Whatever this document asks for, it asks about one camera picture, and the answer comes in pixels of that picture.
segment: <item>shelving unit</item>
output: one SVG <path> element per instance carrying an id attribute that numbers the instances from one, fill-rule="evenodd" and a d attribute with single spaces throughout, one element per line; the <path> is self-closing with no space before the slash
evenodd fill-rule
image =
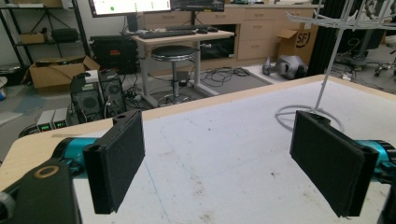
<path id="1" fill-rule="evenodd" d="M 78 25 L 79 41 L 77 41 L 76 43 L 81 43 L 82 47 L 84 48 L 85 55 L 91 56 L 90 48 L 89 48 L 89 45 L 88 45 L 88 42 L 87 42 L 87 38 L 86 38 L 86 35 L 85 35 L 85 31 L 84 31 L 84 27 L 82 25 L 82 19 L 81 19 L 81 16 L 79 14 L 78 2 L 77 2 L 77 0 L 71 0 L 71 2 L 73 4 L 73 7 L 71 7 L 70 9 L 73 9 L 74 14 L 75 14 L 75 18 L 76 18 L 76 22 L 77 22 L 77 25 Z M 56 45 L 60 56 L 61 57 L 63 56 L 59 45 L 62 44 L 62 43 L 65 43 L 65 42 L 59 43 L 59 42 L 56 42 L 54 40 L 49 40 L 49 41 L 47 41 L 45 43 L 22 44 L 22 42 L 19 41 L 19 39 L 17 39 L 17 37 L 15 37 L 12 34 L 11 30 L 10 30 L 10 25 L 13 25 L 13 26 L 15 26 L 15 29 L 17 30 L 18 35 L 23 33 L 23 31 L 21 30 L 21 27 L 19 26 L 19 22 L 17 20 L 17 17 L 16 17 L 16 15 L 14 13 L 14 11 L 16 11 L 16 10 L 39 10 L 39 11 L 43 11 L 42 17 L 38 20 L 38 22 L 36 23 L 35 27 L 31 31 L 33 31 L 37 27 L 37 25 L 40 22 L 42 22 L 45 18 L 47 18 L 47 20 L 49 21 L 49 26 L 50 26 L 51 30 L 54 30 L 54 27 L 52 26 L 52 20 L 56 20 L 59 23 L 61 23 L 62 25 L 64 25 L 65 27 L 69 27 L 67 24 L 65 24 L 63 21 L 59 20 L 58 18 L 56 18 L 51 13 L 52 10 L 64 10 L 63 8 L 61 8 L 61 7 L 0 7 L 0 10 L 1 10 L 1 13 L 0 13 L 1 22 L 3 23 L 3 25 L 4 25 L 5 29 L 6 29 L 6 33 L 7 33 L 8 39 L 11 42 L 12 47 L 14 48 L 15 54 L 16 54 L 18 60 L 19 60 L 19 63 L 21 65 L 21 67 L 28 67 L 30 64 L 34 63 L 34 60 L 33 60 L 32 56 L 30 54 L 30 51 L 29 51 L 29 46 L 33 46 L 33 45 Z M 9 12 L 9 15 L 11 17 L 11 20 L 12 20 L 13 24 L 9 24 L 9 22 L 7 22 L 7 20 L 6 20 L 5 13 L 8 13 L 8 12 Z M 23 49 L 24 52 L 26 53 L 26 56 L 27 56 L 27 58 L 29 60 L 29 64 L 26 64 L 26 62 L 23 61 L 23 58 L 22 58 L 21 53 L 20 53 L 20 49 Z"/>

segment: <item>black stool seat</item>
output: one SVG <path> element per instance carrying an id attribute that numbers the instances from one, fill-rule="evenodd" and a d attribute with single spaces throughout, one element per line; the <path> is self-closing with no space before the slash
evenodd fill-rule
<path id="1" fill-rule="evenodd" d="M 164 46 L 151 51 L 151 57 L 157 61 L 179 62 L 192 57 L 195 49 L 186 46 Z"/>
<path id="2" fill-rule="evenodd" d="M 172 46 L 163 46 L 153 49 L 151 51 L 151 58 L 160 61 L 160 62 L 170 62 L 172 63 L 172 90 L 173 93 L 169 95 L 165 95 L 158 101 L 158 106 L 164 105 L 176 105 L 185 101 L 189 101 L 189 96 L 184 96 L 179 94 L 178 92 L 178 80 L 177 80 L 177 67 L 176 62 L 186 61 L 193 59 L 195 53 L 195 49 L 181 46 L 181 45 L 172 45 Z"/>

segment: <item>cable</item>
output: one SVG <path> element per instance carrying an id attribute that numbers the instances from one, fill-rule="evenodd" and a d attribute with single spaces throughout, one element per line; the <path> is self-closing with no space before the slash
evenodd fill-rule
<path id="1" fill-rule="evenodd" d="M 85 115 L 84 110 L 81 110 L 81 114 L 82 114 L 82 116 L 84 116 L 85 122 L 88 123 L 88 118 L 87 118 L 87 116 Z"/>
<path id="2" fill-rule="evenodd" d="M 352 38 L 347 41 L 347 44 L 351 47 L 351 49 L 347 50 L 346 52 L 342 53 L 340 56 L 346 56 L 352 54 L 352 50 L 358 47 L 358 45 L 361 43 L 361 41 L 358 38 Z"/>
<path id="3" fill-rule="evenodd" d="M 126 91 L 123 92 L 123 95 L 124 95 L 126 98 L 135 98 L 136 95 L 137 95 L 137 94 L 136 94 L 136 90 L 140 90 L 139 88 L 137 88 L 137 84 L 136 84 L 136 82 L 137 82 L 137 80 L 138 80 L 138 76 L 137 76 L 136 73 L 134 73 L 133 75 L 135 75 L 135 77 L 136 77 L 136 79 L 134 80 L 134 84 L 132 84 L 131 87 L 128 88 L 128 90 L 126 90 Z"/>
<path id="4" fill-rule="evenodd" d="M 109 108 L 116 114 L 115 116 L 117 116 L 119 114 L 119 113 L 117 113 L 117 111 L 115 109 L 111 108 L 111 106 Z"/>
<path id="5" fill-rule="evenodd" d="M 206 76 L 201 78 L 201 81 L 210 87 L 221 87 L 225 82 L 231 80 L 232 76 L 248 77 L 250 73 L 244 68 L 219 68 L 213 70 L 206 70 Z"/>
<path id="6" fill-rule="evenodd" d="M 106 112 L 107 112 L 107 106 L 108 105 L 110 105 L 110 96 L 107 97 L 107 101 L 105 102 L 105 108 L 104 108 L 104 111 L 103 111 L 103 115 L 105 116 L 105 119 L 107 119 Z"/>
<path id="7" fill-rule="evenodd" d="M 31 124 L 31 125 L 27 126 L 26 128 L 24 128 L 18 135 L 18 138 L 22 138 L 26 135 L 33 134 L 33 133 L 39 133 L 39 130 L 37 129 L 37 126 L 35 126 L 35 124 Z"/>

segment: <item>floor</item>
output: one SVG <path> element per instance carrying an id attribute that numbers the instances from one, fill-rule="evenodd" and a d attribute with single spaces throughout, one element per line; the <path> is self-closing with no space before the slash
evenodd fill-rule
<path id="1" fill-rule="evenodd" d="M 391 55 L 392 52 L 393 49 L 381 46 L 379 49 L 370 50 L 368 58 L 393 62 L 395 56 Z M 277 74 L 271 74 L 269 77 L 264 76 L 261 67 L 261 65 L 253 65 L 244 68 L 203 71 L 201 78 L 206 86 L 220 94 L 286 81 Z M 393 70 L 383 70 L 379 77 L 375 77 L 375 68 L 376 64 L 367 63 L 363 67 L 352 70 L 350 66 L 336 63 L 332 67 L 331 75 L 396 94 L 396 81 Z M 141 80 L 137 75 L 120 76 L 120 78 L 123 80 L 122 88 L 125 91 L 136 83 L 136 93 L 140 92 Z M 170 76 L 149 78 L 149 89 L 150 92 L 153 92 L 154 98 L 160 99 L 171 92 L 170 78 Z M 5 90 L 7 97 L 5 100 L 0 101 L 0 161 L 5 159 L 14 141 L 24 133 L 35 132 L 32 127 L 35 127 L 43 111 L 63 107 L 70 108 L 71 106 L 68 93 L 40 94 L 32 86 L 12 86 L 6 87 Z M 181 88 L 180 92 L 188 94 L 191 99 L 210 97 L 191 87 L 190 84 Z M 126 103 L 128 110 L 152 108 L 144 100 L 140 102 L 127 100 Z M 72 114 L 72 119 L 75 123 L 78 123 L 74 114 Z"/>

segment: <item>monitor screen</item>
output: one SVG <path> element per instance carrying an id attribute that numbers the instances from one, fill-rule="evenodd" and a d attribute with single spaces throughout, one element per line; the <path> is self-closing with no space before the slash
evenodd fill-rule
<path id="1" fill-rule="evenodd" d="M 224 11 L 224 0 L 171 0 L 173 11 Z"/>
<path id="2" fill-rule="evenodd" d="M 89 0 L 93 17 L 125 16 L 136 12 L 170 11 L 170 0 Z"/>

